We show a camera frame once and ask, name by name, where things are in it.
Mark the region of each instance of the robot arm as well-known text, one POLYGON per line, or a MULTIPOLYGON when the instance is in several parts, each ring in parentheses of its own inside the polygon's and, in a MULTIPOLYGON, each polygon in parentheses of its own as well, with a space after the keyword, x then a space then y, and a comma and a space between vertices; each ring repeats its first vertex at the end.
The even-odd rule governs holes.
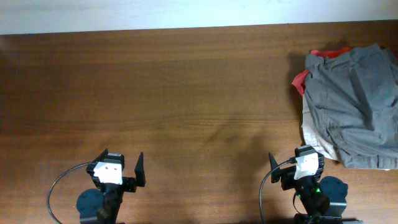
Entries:
POLYGON ((145 187, 144 154, 141 153, 134 177, 123 177, 124 156, 101 153, 86 171, 97 189, 84 191, 78 197, 76 208, 80 212, 81 224, 114 224, 125 192, 135 192, 137 187, 145 187))
MULTIPOLYGON (((318 183, 323 173, 324 159, 312 146, 302 146, 295 149, 296 166, 276 169, 271 175, 271 182, 280 180, 283 190, 295 189, 307 211, 308 215, 296 214, 294 223, 362 223, 343 221, 342 214, 347 207, 347 184, 336 177, 324 177, 318 183)), ((269 160, 271 170, 278 166, 271 153, 269 160)))

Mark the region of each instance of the wire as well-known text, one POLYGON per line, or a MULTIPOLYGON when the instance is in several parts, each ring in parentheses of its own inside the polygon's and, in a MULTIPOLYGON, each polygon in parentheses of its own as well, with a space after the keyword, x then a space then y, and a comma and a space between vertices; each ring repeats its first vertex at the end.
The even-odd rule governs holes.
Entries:
POLYGON ((296 209, 296 212, 298 213, 298 214, 300 214, 300 215, 303 215, 301 212, 299 212, 298 210, 297 210, 297 208, 296 208, 296 203, 295 203, 295 201, 296 201, 296 195, 297 195, 297 192, 294 192, 294 195, 293 195, 293 207, 294 207, 294 209, 296 209))
POLYGON ((52 219, 54 219, 54 221, 55 221, 56 223, 62 224, 62 222, 60 222, 60 220, 58 220, 57 218, 55 218, 55 215, 54 215, 54 214, 52 213, 52 211, 51 211, 51 207, 50 207, 50 196, 51 196, 52 189, 54 188, 55 184, 57 184, 58 181, 59 181, 62 177, 64 177, 65 175, 69 174, 71 171, 73 171, 73 170, 75 170, 75 169, 77 169, 77 168, 81 168, 81 167, 87 166, 87 165, 89 165, 89 164, 91 164, 91 162, 85 162, 85 163, 83 163, 83 164, 80 164, 80 165, 77 165, 77 166, 75 166, 75 167, 72 167, 72 168, 68 169, 68 170, 65 171, 63 174, 61 174, 61 175, 56 179, 56 181, 52 184, 52 186, 51 186, 51 188, 50 188, 50 190, 49 190, 49 194, 47 194, 47 209, 49 210, 49 213, 50 213, 52 219))
POLYGON ((260 186, 260 192, 259 192, 259 204, 260 204, 260 216, 261 216, 261 223, 262 224, 266 224, 266 220, 264 219, 264 214, 262 212, 262 187, 264 186, 264 183, 266 182, 267 178, 278 168, 280 168, 281 166, 284 166, 286 164, 290 164, 292 163, 292 160, 289 159, 281 164, 279 164, 277 167, 275 167, 274 169, 272 169, 271 171, 268 172, 268 174, 264 177, 264 179, 261 182, 261 186, 260 186))

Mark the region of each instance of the gray cloth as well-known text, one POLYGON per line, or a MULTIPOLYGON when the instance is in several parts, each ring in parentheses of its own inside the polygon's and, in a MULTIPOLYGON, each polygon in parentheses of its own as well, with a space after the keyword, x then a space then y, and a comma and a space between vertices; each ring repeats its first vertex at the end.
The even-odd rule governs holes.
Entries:
POLYGON ((398 169, 397 59, 378 45, 337 58, 308 55, 305 97, 345 167, 398 169))

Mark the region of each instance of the wooden table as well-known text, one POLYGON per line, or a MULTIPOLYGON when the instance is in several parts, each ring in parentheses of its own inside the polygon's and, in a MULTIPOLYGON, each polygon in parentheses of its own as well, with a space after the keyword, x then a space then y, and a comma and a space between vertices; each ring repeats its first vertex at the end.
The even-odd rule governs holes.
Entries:
MULTIPOLYGON (((398 22, 0 36, 0 219, 53 223, 52 182, 108 148, 125 155, 124 175, 145 155, 147 186, 125 194, 120 222, 259 221, 267 153, 281 162, 302 143, 290 83, 305 55, 373 43, 398 53, 398 22)), ((346 217, 396 223, 396 171, 325 170, 349 185, 346 217)), ((62 179, 56 216, 78 223, 76 199, 93 187, 84 169, 62 179)), ((293 193, 268 182, 266 217, 293 217, 293 193)))

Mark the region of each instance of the black cable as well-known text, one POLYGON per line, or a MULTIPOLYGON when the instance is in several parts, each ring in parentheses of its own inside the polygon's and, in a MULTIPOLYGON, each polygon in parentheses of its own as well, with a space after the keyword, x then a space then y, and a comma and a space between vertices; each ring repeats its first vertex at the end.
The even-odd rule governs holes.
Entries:
POLYGON ((297 210, 297 208, 296 208, 296 203, 295 203, 295 201, 296 201, 296 195, 297 195, 297 192, 294 192, 294 195, 293 195, 293 207, 294 207, 294 209, 296 209, 296 212, 298 213, 298 214, 300 214, 300 215, 303 215, 301 212, 299 212, 298 210, 297 210))
POLYGON ((277 167, 275 167, 274 169, 272 169, 271 171, 268 172, 268 174, 264 177, 264 179, 261 182, 261 186, 260 186, 260 192, 259 192, 259 204, 260 204, 260 216, 261 216, 261 222, 262 224, 266 224, 266 221, 264 219, 264 214, 262 212, 262 187, 264 186, 264 183, 266 182, 267 178, 278 168, 280 168, 281 166, 284 166, 286 164, 290 164, 292 163, 292 159, 289 159, 281 164, 279 164, 277 167))
POLYGON ((49 210, 49 213, 50 213, 51 217, 54 219, 54 221, 55 221, 56 223, 62 224, 62 222, 60 222, 60 220, 58 220, 57 218, 55 218, 55 215, 54 215, 54 214, 52 213, 52 211, 51 211, 51 207, 50 207, 50 196, 51 196, 52 189, 54 188, 55 184, 56 184, 62 177, 64 177, 65 175, 69 174, 71 171, 73 171, 73 170, 75 170, 75 169, 77 169, 77 168, 81 168, 81 167, 87 166, 87 165, 89 165, 89 164, 91 164, 91 162, 85 162, 85 163, 83 163, 83 164, 80 164, 80 165, 77 165, 77 166, 75 166, 75 167, 72 167, 72 168, 68 169, 68 170, 65 171, 63 174, 61 174, 61 175, 56 179, 56 181, 52 184, 52 186, 51 186, 51 188, 50 188, 50 190, 49 190, 49 194, 47 194, 47 209, 49 210))

